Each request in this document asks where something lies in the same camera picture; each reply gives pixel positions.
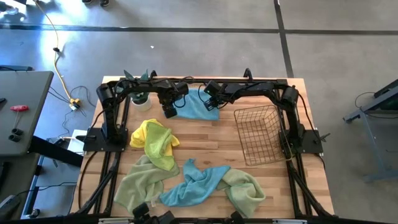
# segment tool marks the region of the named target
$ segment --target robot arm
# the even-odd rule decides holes
[[[279,99],[276,91],[282,90],[282,96]],[[302,146],[304,126],[299,123],[296,115],[296,105],[299,98],[299,91],[294,86],[278,82],[257,82],[257,83],[224,83],[219,85],[210,81],[205,93],[211,97],[204,102],[208,111],[217,108],[225,103],[234,103],[235,100],[245,96],[266,96],[273,104],[286,112],[289,122],[289,130],[286,131],[289,143],[294,147]]]
[[[157,93],[159,103],[162,105],[166,118],[171,118],[177,115],[174,102],[181,99],[183,95],[188,94],[188,84],[186,82],[174,83],[169,79],[151,81],[121,80],[104,83],[97,88],[96,92],[104,110],[104,123],[101,132],[105,139],[117,143],[124,139],[119,134],[117,127],[113,125],[114,109],[129,93]]]

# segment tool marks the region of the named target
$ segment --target gray floor tile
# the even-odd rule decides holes
[[[286,29],[398,29],[398,1],[280,0],[280,5]]]
[[[278,34],[204,34],[204,33],[128,33],[59,32],[65,55],[58,61],[69,90],[84,85],[91,100],[105,75],[123,75],[123,70],[141,75],[147,68],[159,75],[218,75],[240,77],[251,68],[257,77],[285,77]],[[8,44],[0,52],[3,64],[29,65],[36,70],[53,69],[55,34],[52,31],[0,30],[0,42]],[[55,76],[58,92],[62,86]],[[82,90],[85,118],[80,113],[67,116],[67,128],[87,129],[94,108]],[[47,96],[35,134],[42,138],[58,136],[68,105]]]
[[[277,28],[273,0],[111,0],[102,8],[95,0],[49,1],[41,5],[54,24],[105,27]],[[0,22],[49,24],[35,5],[5,15]]]
[[[34,204],[34,208],[40,209],[40,214],[37,218],[68,215],[74,191],[74,185],[51,187],[49,189],[39,191]]]
[[[44,158],[42,170],[37,178],[36,186],[50,186],[61,184],[62,182],[77,182],[80,167],[64,164],[57,161],[58,167],[53,163],[52,159]]]
[[[357,95],[377,91],[397,78],[398,37],[288,35],[287,39],[295,77],[305,79],[315,126],[321,133],[331,133],[323,147],[336,214],[395,223],[398,182],[364,183],[363,176],[376,171],[369,139],[361,121],[345,124],[342,117],[354,111]]]

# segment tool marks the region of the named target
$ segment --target black cable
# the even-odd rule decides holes
[[[5,67],[5,66],[0,66],[0,70],[1,70],[2,68],[5,69],[5,70],[10,70],[10,71],[14,71],[14,72],[16,72],[16,71],[27,71],[27,70],[23,70],[23,69],[15,70],[15,69],[13,69],[13,68]]]
[[[66,132],[65,132],[65,133],[62,133],[62,134],[60,134],[60,135],[58,135],[58,138],[61,137],[61,136],[63,136],[64,134],[70,134],[70,131],[69,131],[69,129],[66,127],[66,125],[67,125],[67,122],[69,121],[69,119],[67,120],[67,115],[70,114],[70,113],[72,113],[72,112],[73,112],[73,110],[71,110],[71,111],[69,111],[69,112],[67,112],[67,113],[65,114],[64,120],[63,120],[63,122],[62,122],[62,127],[66,130]]]
[[[69,102],[68,102],[68,101],[66,101],[66,100],[64,100],[64,99],[62,99],[62,98],[59,98],[59,97],[58,97],[58,96],[56,96],[54,93],[50,92],[50,90],[49,90],[49,93],[50,93],[51,95],[53,95],[55,98],[59,99],[60,101],[62,101],[62,102],[66,102],[67,104],[69,104]]]
[[[79,206],[79,209],[81,209],[81,202],[80,202],[80,198],[81,198],[81,182],[83,181],[83,177],[84,177],[84,175],[85,175],[85,172],[86,172],[86,170],[87,170],[87,165],[90,163],[90,161],[93,159],[93,157],[95,156],[95,154],[97,154],[97,152],[98,151],[95,151],[95,152],[93,152],[92,153],[92,155],[88,158],[88,160],[87,160],[87,162],[86,162],[86,164],[85,164],[85,166],[84,166],[84,168],[83,168],[83,171],[81,172],[81,176],[80,176],[80,181],[79,181],[79,189],[78,189],[78,194],[77,194],[77,202],[78,202],[78,206]]]
[[[93,107],[95,108],[95,105],[90,101],[90,91],[88,90],[87,87],[85,87],[85,86],[83,86],[83,85],[81,85],[81,86],[76,86],[76,87],[74,87],[72,90],[70,90],[70,95],[72,96],[72,92],[73,92],[74,90],[76,90],[77,88],[84,88],[84,89],[86,90],[87,101],[88,101],[88,103],[89,103],[91,106],[93,106]]]
[[[369,92],[364,92],[364,93],[359,94],[359,95],[355,98],[355,101],[354,101],[355,107],[359,108],[364,114],[366,114],[366,115],[368,115],[368,116],[370,116],[370,117],[372,117],[372,118],[381,118],[381,119],[397,119],[397,118],[398,118],[398,116],[396,116],[396,117],[380,117],[380,116],[374,116],[374,115],[371,115],[371,114],[369,114],[369,113],[363,111],[363,110],[362,110],[362,106],[358,106],[358,105],[356,104],[356,101],[358,100],[358,98],[359,98],[360,96],[365,95],[365,94],[370,94],[370,93],[375,94],[375,92],[370,92],[370,91],[369,91]]]
[[[199,100],[201,100],[202,102],[204,102],[203,101],[203,99],[200,97],[200,87],[202,87],[202,86],[204,86],[205,84],[201,84],[199,87],[198,87],[198,96],[199,96]]]
[[[318,156],[318,157],[319,157],[319,159],[321,159],[321,161],[322,161],[322,164],[323,164],[323,169],[324,169],[324,170],[326,170],[325,161],[323,160],[322,156],[321,156],[321,155],[319,155],[318,153],[315,153],[315,155],[316,155],[316,156]]]
[[[241,90],[247,90],[247,89],[250,88],[250,87],[256,86],[256,85],[261,84],[261,83],[266,83],[266,82],[268,82],[268,81],[256,82],[256,83],[252,83],[252,84],[250,84],[250,85],[247,85],[247,86],[245,86],[244,88],[237,89],[237,90],[235,90],[235,92],[232,93],[232,95],[230,96],[230,99],[232,99],[232,97],[233,97],[235,94],[237,94],[237,92],[239,92],[239,91],[241,91]]]
[[[96,117],[95,120],[94,120],[93,125],[91,125],[91,127],[88,129],[87,134],[86,134],[86,136],[85,136],[83,142],[86,141],[87,136],[89,135],[90,131],[93,129],[94,125],[97,123],[98,118],[99,118],[99,117],[101,116],[101,114],[103,114],[106,110],[108,110],[108,109],[103,109],[101,112],[99,112],[99,114],[97,115],[97,117]]]
[[[83,108],[80,108],[80,113],[86,118],[87,114],[86,112],[83,110]]]
[[[59,92],[57,92],[54,88],[52,88],[52,87],[50,86],[50,89],[52,89],[56,94],[58,94],[59,97],[63,98],[65,101],[67,101],[67,102],[69,103],[69,100],[66,99],[64,96],[62,96],[62,95],[61,95]]]
[[[169,78],[156,78],[153,79],[153,81],[150,81],[151,83],[158,83],[158,82],[162,82],[164,80],[168,80]]]
[[[315,135],[315,137],[317,137],[317,139],[319,140],[319,142],[322,142],[322,139],[319,137],[319,135],[317,135],[317,133],[315,132],[315,129],[314,129],[313,126],[312,126],[312,122],[311,122],[310,116],[308,115],[307,106],[305,105],[303,96],[302,96],[300,93],[299,93],[298,95],[299,95],[299,97],[301,98],[301,100],[302,100],[302,102],[303,102],[304,110],[305,110],[305,115],[307,116],[308,122],[310,123],[311,130],[313,131],[313,134]]]
[[[174,102],[174,106],[175,106],[176,108],[183,108],[183,107],[185,106],[185,96],[186,96],[186,95],[184,95],[184,97],[183,97],[183,99],[184,99],[184,104],[183,104],[182,106],[177,106],[177,105],[175,104],[175,102]]]
[[[61,184],[50,185],[50,186],[47,186],[47,187],[45,187],[43,189],[39,189],[38,191],[46,190],[46,189],[49,189],[50,187],[59,187],[59,186],[61,186],[63,184],[77,184],[77,182],[62,182]],[[16,196],[18,196],[20,194],[23,194],[23,193],[31,192],[31,191],[35,191],[35,190],[24,190],[23,192],[19,192],[18,194],[16,194]]]
[[[183,77],[181,80],[183,80],[184,82],[186,82],[187,84],[193,84],[193,81],[195,80],[195,78],[189,76],[189,77]]]
[[[217,109],[222,109],[222,108],[224,108],[227,104],[228,104],[228,102],[226,102],[223,106],[220,106],[220,107],[217,106]]]
[[[116,108],[117,106],[113,108],[113,125],[115,127],[117,134],[119,134],[118,124],[116,124]]]

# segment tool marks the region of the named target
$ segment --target light green towel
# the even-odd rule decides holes
[[[170,171],[160,169],[150,162],[147,156],[141,158],[132,166],[130,172],[123,177],[114,201],[132,214],[142,202],[150,202],[163,193],[162,180],[174,177],[180,173],[175,164]]]
[[[148,122],[147,139],[145,141],[145,154],[155,166],[170,170],[175,162],[173,156],[166,156],[166,147],[172,140],[172,130],[158,124]]]
[[[219,182],[217,190],[225,189],[236,210],[246,217],[252,217],[257,206],[266,198],[259,183],[250,174],[230,169]]]

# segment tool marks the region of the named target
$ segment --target white paper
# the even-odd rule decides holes
[[[72,137],[75,138],[76,136],[85,136],[87,134],[87,130],[73,130],[73,134]],[[83,147],[84,147],[84,143],[82,141],[79,141],[77,139],[71,139],[69,146],[68,146],[68,150],[75,152],[77,154],[83,154]]]

